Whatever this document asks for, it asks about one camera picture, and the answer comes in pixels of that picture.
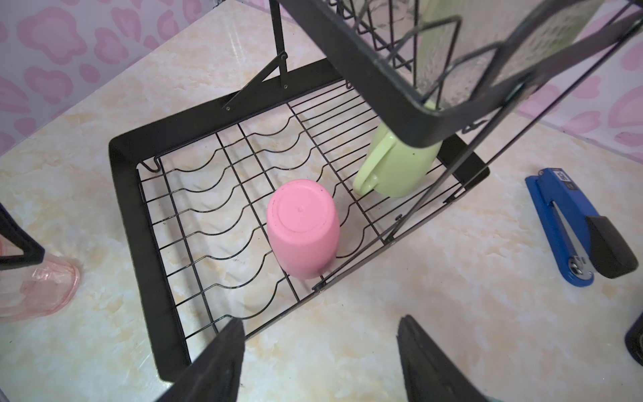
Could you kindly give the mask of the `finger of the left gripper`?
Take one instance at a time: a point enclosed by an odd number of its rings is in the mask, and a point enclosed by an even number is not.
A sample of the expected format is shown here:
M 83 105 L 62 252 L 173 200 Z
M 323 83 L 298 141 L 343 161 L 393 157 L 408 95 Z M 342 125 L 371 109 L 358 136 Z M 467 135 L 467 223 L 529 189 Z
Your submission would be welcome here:
M 1 205 L 1 236 L 23 252 L 21 255 L 2 256 L 2 271 L 37 266 L 44 261 L 45 249 L 16 223 L 3 205 Z

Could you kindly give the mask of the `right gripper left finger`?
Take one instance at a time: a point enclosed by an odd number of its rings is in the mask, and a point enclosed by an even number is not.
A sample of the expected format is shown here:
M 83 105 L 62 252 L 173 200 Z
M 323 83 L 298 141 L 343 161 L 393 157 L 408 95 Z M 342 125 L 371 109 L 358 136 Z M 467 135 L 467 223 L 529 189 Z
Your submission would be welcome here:
M 235 402 L 244 349 L 244 325 L 233 318 L 157 401 Z

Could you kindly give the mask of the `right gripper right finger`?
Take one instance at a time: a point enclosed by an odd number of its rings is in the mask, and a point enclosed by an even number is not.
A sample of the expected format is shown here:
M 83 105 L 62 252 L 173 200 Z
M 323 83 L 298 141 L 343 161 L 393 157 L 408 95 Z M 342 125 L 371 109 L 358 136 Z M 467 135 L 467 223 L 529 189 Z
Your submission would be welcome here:
M 401 318 L 397 342 L 409 401 L 487 400 L 412 316 Z

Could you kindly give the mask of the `solid pink plastic cup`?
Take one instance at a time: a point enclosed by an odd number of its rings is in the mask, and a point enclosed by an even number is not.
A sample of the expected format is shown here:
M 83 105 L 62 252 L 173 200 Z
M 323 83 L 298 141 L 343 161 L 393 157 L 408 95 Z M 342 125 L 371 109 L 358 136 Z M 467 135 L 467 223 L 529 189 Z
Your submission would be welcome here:
M 266 223 L 271 248 L 290 276 L 311 280 L 335 260 L 340 241 L 338 211 L 321 184 L 297 179 L 279 187 L 271 196 Z

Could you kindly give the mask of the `white mug green handle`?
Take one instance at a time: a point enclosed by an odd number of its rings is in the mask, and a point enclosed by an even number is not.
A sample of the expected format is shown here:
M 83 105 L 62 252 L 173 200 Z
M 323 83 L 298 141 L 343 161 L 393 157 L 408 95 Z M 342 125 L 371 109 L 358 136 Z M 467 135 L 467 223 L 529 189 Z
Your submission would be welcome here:
M 380 122 L 353 180 L 354 192 L 366 195 L 375 191 L 391 198 L 413 193 L 432 168 L 441 146 L 437 142 L 431 147 L 410 147 Z

